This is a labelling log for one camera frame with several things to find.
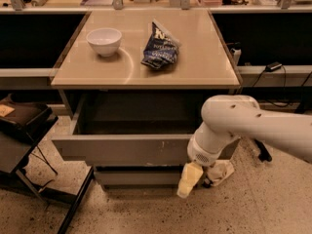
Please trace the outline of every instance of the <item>open drawer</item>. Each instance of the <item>open drawer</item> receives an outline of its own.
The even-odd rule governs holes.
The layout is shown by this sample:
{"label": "open drawer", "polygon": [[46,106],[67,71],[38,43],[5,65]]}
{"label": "open drawer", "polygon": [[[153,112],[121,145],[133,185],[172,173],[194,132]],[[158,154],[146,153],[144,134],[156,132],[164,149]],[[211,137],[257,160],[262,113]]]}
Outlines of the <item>open drawer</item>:
{"label": "open drawer", "polygon": [[102,180],[134,174],[137,183],[151,183],[151,175],[178,182],[204,101],[198,92],[88,92],[81,96],[69,135],[53,136],[53,143],[64,160],[85,161]]}

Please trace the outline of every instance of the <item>cloth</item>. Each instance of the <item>cloth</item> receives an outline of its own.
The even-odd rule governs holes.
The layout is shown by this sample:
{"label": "cloth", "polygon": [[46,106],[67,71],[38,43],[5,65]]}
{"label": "cloth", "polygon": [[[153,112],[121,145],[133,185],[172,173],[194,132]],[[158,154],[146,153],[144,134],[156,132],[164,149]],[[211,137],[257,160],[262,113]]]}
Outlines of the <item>cloth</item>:
{"label": "cloth", "polygon": [[234,167],[229,160],[216,160],[207,168],[206,176],[210,186],[218,186],[234,173]]}

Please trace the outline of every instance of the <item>speckled floor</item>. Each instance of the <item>speckled floor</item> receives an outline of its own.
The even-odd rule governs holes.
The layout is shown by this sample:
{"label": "speckled floor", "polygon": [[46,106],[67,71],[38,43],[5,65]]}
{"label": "speckled floor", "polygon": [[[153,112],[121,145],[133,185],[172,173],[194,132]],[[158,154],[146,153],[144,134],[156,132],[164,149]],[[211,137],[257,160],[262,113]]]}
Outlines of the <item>speckled floor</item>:
{"label": "speckled floor", "polygon": [[[40,143],[58,176],[30,156],[27,175],[36,183],[76,193],[87,167],[63,162],[50,136],[66,133],[60,117]],[[243,138],[232,163],[235,173],[220,186],[198,187],[186,199],[175,188],[123,188],[103,191],[92,181],[67,233],[311,233],[312,166],[269,148],[273,161],[261,163],[253,143]],[[57,233],[68,207],[48,209],[33,197],[0,190],[0,233]]]}

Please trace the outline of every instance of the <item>beige countertop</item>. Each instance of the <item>beige countertop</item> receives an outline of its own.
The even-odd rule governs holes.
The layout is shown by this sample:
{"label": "beige countertop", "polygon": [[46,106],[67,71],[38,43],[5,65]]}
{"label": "beige countertop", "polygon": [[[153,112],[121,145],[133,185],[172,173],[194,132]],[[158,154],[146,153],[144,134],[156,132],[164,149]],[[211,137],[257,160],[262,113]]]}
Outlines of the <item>beige countertop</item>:
{"label": "beige countertop", "polygon": [[[176,64],[152,70],[141,64],[156,19],[182,46]],[[118,52],[102,58],[89,46],[93,29],[114,27],[122,34]],[[92,11],[55,76],[57,89],[235,89],[239,78],[205,9]]]}

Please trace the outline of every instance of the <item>power adapter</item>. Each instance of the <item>power adapter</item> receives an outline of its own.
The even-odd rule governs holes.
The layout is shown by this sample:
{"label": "power adapter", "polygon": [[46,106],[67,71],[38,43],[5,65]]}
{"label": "power adapter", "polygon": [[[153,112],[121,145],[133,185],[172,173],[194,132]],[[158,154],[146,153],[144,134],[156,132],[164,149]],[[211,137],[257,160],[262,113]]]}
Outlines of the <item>power adapter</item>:
{"label": "power adapter", "polygon": [[279,63],[278,61],[275,61],[271,64],[266,65],[265,67],[265,72],[274,72],[278,69],[280,69],[283,65],[281,63]]}

